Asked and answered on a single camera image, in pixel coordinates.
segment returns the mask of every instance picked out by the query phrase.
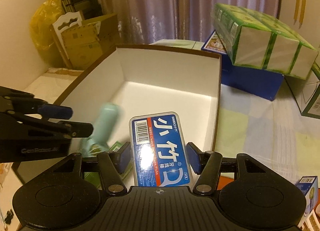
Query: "cardboard box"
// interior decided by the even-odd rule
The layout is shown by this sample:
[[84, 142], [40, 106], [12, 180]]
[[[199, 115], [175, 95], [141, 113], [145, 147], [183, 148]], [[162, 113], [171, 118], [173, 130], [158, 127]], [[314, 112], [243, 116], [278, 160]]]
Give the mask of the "cardboard box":
[[318, 176], [303, 176], [296, 186], [306, 197], [307, 206], [300, 223], [303, 223], [318, 202]]
[[103, 53], [120, 43], [117, 15], [103, 15], [82, 21], [61, 33], [74, 69], [87, 69]]
[[[175, 112], [185, 142], [213, 150], [220, 100], [220, 55], [154, 45], [119, 45], [85, 70], [55, 102], [73, 109], [72, 121], [94, 123], [105, 102], [121, 115], [109, 143], [130, 141], [134, 116]], [[71, 151], [79, 148], [73, 139]], [[199, 176], [193, 173], [193, 180]], [[134, 186], [133, 175], [124, 180]]]
[[222, 55], [221, 84], [243, 90], [270, 101], [275, 99], [284, 80], [282, 74], [234, 66], [216, 31], [213, 31], [201, 49]]
[[307, 80], [286, 77], [301, 115], [320, 119], [320, 68], [314, 63]]
[[213, 20], [233, 65], [306, 79], [318, 55], [304, 38], [270, 15], [217, 3]]

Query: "yellow plastic bag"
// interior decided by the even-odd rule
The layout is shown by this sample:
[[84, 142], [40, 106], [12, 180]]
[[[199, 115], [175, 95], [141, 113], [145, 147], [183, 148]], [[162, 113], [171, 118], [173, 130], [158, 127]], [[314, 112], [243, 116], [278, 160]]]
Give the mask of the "yellow plastic bag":
[[64, 14], [61, 0], [47, 0], [30, 21], [30, 34], [38, 50], [49, 50], [54, 44], [49, 26]]

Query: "brown cardboard box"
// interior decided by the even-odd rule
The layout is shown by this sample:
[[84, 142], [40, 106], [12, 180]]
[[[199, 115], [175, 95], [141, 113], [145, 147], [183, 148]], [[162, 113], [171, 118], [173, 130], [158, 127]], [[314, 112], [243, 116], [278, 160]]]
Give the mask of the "brown cardboard box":
[[112, 46], [120, 43], [117, 15], [103, 15], [82, 21], [82, 26], [62, 32], [62, 39], [74, 69], [85, 70]]

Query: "white label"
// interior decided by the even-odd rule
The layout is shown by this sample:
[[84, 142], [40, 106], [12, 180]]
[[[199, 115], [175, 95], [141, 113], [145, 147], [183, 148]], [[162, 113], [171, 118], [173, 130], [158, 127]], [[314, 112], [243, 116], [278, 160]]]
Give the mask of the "white label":
[[136, 132], [136, 143], [137, 144], [150, 143], [147, 120], [135, 121], [134, 122], [134, 129]]
[[320, 96], [314, 102], [313, 106], [309, 109], [308, 113], [320, 115]]
[[238, 24], [234, 23], [232, 28], [231, 28], [231, 31], [230, 31], [230, 35], [231, 35], [232, 39], [235, 38], [237, 29], [238, 29]]
[[306, 177], [306, 178], [302, 178], [302, 179], [299, 181], [299, 183], [312, 183], [314, 180], [315, 180], [315, 178]]

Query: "barcode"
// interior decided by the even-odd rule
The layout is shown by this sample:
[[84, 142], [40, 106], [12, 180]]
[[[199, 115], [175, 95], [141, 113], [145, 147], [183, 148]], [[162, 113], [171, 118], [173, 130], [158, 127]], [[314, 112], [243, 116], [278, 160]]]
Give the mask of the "barcode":
[[299, 182], [300, 183], [312, 183], [315, 178], [302, 178]]
[[136, 132], [136, 143], [137, 144], [150, 143], [147, 120], [135, 121], [134, 122], [134, 129]]

